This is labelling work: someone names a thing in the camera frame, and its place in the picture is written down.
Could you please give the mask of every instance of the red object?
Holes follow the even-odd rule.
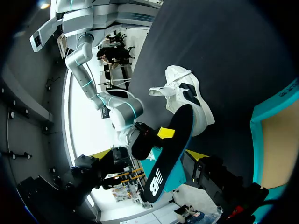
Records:
[[[237,206],[236,209],[233,211],[233,213],[227,219],[234,217],[236,214],[242,211],[244,211],[244,208],[242,208],[241,206]]]

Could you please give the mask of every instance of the white sneaker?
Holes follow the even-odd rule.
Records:
[[[149,89],[151,96],[165,96],[166,109],[173,114],[182,105],[190,104],[194,112],[192,136],[202,133],[207,125],[215,123],[208,104],[201,97],[199,82],[190,70],[180,66],[168,66],[165,71],[166,85]]]

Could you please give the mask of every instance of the black table surface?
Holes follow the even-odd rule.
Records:
[[[167,0],[142,47],[129,89],[144,103],[138,119],[166,126],[172,113],[150,87],[166,84],[165,69],[179,65],[199,80],[215,118],[189,149],[217,155],[249,185],[254,155],[254,107],[285,88],[296,70],[282,37],[262,11],[246,0]]]

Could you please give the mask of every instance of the new balance logo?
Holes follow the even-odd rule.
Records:
[[[188,85],[186,83],[182,83],[179,88],[182,90],[184,97],[186,100],[191,101],[194,104],[200,106],[200,102],[198,100],[198,96],[196,94],[195,87],[193,85]]]
[[[151,181],[150,187],[149,187],[149,190],[151,191],[153,196],[156,196],[156,194],[159,190],[159,185],[162,183],[162,181],[163,181],[163,178],[162,178],[162,175],[161,175],[160,170],[158,168],[157,171],[156,171],[156,176]]]

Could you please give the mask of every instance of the shoe insole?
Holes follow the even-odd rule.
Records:
[[[175,133],[172,138],[163,139],[163,149],[144,188],[144,198],[150,203],[155,202],[164,192],[169,174],[191,139],[192,106],[189,104],[181,106],[173,115],[167,128],[175,130]]]

